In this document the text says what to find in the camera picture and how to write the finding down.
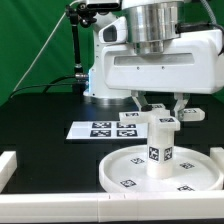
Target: white cable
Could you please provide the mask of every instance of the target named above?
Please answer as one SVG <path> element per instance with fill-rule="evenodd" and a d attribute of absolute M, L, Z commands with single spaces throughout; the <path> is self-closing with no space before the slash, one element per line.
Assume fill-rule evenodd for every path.
<path fill-rule="evenodd" d="M 70 3 L 69 5 L 72 6 L 78 2 L 82 2 L 83 0 L 76 0 L 73 1 L 72 3 Z M 35 59 L 33 60 L 33 62 L 31 63 L 30 67 L 27 69 L 27 71 L 24 73 L 24 75 L 22 76 L 22 78 L 19 80 L 19 82 L 16 84 L 15 88 L 13 91 L 16 91 L 19 87 L 19 85 L 23 82 L 23 80 L 27 77 L 27 75 L 30 73 L 31 69 L 33 68 L 33 66 L 36 64 L 37 60 L 39 59 L 39 57 L 41 56 L 41 54 L 43 53 L 43 51 L 45 50 L 46 46 L 49 44 L 50 40 L 52 39 L 53 35 L 55 34 L 56 30 L 58 29 L 59 25 L 61 24 L 62 20 L 65 17 L 65 13 L 63 13 L 62 17 L 59 19 L 58 23 L 56 24 L 55 28 L 53 29 L 53 31 L 51 32 L 50 36 L 48 37 L 48 39 L 46 40 L 45 44 L 43 45 L 43 47 L 41 48 L 41 50 L 39 51 L 39 53 L 37 54 L 37 56 L 35 57 Z"/>
<path fill-rule="evenodd" d="M 209 15 L 209 17 L 211 19 L 211 23 L 217 24 L 215 14 L 212 11 L 212 8 L 208 4 L 207 0 L 201 0 L 201 3 L 204 6 L 205 10 L 207 11 L 207 13 L 208 13 L 208 15 Z"/>

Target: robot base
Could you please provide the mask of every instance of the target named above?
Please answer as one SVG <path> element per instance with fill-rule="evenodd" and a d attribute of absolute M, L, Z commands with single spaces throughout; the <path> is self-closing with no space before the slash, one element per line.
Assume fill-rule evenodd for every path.
<path fill-rule="evenodd" d="M 218 190 L 223 175 L 212 159 L 181 147 L 173 148 L 173 175 L 155 179 L 147 175 L 147 146 L 132 146 L 115 151 L 100 163 L 102 187 L 110 193 L 178 192 Z"/>
<path fill-rule="evenodd" d="M 120 105 L 133 104 L 132 97 L 122 99 L 122 98 L 98 98 L 94 96 L 84 95 L 84 101 L 87 103 L 99 104 L 104 106 L 110 106 L 110 105 L 120 106 Z"/>

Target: black cable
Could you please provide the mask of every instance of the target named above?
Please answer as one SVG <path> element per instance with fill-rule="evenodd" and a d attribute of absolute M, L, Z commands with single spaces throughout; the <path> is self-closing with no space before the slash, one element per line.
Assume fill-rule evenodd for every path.
<path fill-rule="evenodd" d="M 199 22 L 199 23 L 179 23 L 176 25 L 176 33 L 187 33 L 187 32 L 196 32 L 207 30 L 209 28 L 208 22 Z"/>
<path fill-rule="evenodd" d="M 62 76 L 62 77 L 59 77 L 55 80 L 53 80 L 49 85 L 52 85 L 52 84 L 55 84 L 57 82 L 60 82 L 60 81 L 63 81 L 63 80 L 66 80 L 66 79 L 74 79 L 75 76 L 74 75 L 71 75 L 71 76 Z M 46 88 L 43 90 L 43 93 L 46 93 L 52 86 L 46 86 Z"/>
<path fill-rule="evenodd" d="M 74 72 L 83 72 L 83 68 L 81 65 L 81 55 L 80 55 L 80 46 L 79 46 L 79 15 L 75 9 L 73 9 L 70 5 L 66 6 L 66 16 L 70 20 L 70 24 L 72 26 L 72 37 L 73 37 L 73 51 L 75 57 L 75 67 Z"/>
<path fill-rule="evenodd" d="M 76 84 L 76 82 L 73 82 L 73 83 L 60 83 L 60 84 L 42 84 L 42 85 L 33 85 L 33 86 L 26 86 L 26 87 L 23 87 L 23 88 L 20 88 L 20 89 L 17 89 L 15 91 L 13 91 L 8 99 L 11 99 L 17 92 L 20 92 L 20 91 L 23 91 L 23 90 L 26 90 L 26 89 L 32 89 L 32 88 L 41 88 L 41 87 L 47 87 L 47 86 L 72 86 L 73 84 Z"/>

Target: white robot body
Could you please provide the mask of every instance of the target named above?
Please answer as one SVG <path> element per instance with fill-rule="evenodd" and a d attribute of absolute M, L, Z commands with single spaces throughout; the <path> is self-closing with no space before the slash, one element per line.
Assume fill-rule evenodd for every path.
<path fill-rule="evenodd" d="M 163 54 L 136 55 L 131 44 L 102 51 L 110 88 L 158 92 L 214 93 L 224 84 L 219 30 L 183 33 L 164 42 Z"/>
<path fill-rule="evenodd" d="M 90 101 L 101 101 L 104 104 L 118 103 L 119 100 L 126 99 L 131 96 L 129 90 L 110 89 L 105 81 L 101 66 L 101 52 L 107 46 L 107 43 L 101 43 L 98 37 L 99 30 L 116 20 L 113 14 L 107 16 L 97 15 L 97 24 L 94 25 L 94 64 L 89 70 L 89 89 L 84 92 L 85 97 L 89 97 Z"/>

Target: green backdrop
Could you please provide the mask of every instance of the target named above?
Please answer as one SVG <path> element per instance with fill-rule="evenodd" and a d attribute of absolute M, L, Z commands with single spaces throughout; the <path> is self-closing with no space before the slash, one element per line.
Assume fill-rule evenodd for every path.
<path fill-rule="evenodd" d="M 28 69 L 71 0 L 1 0 L 0 19 L 0 104 Z M 211 0 L 218 23 L 224 24 L 223 0 Z M 200 3 L 185 5 L 186 22 L 208 20 Z M 81 58 L 84 70 L 93 63 L 92 31 L 80 28 Z M 53 39 L 20 87 L 49 83 L 73 73 L 73 47 L 70 24 L 65 18 Z M 54 91 L 70 88 L 54 88 Z"/>

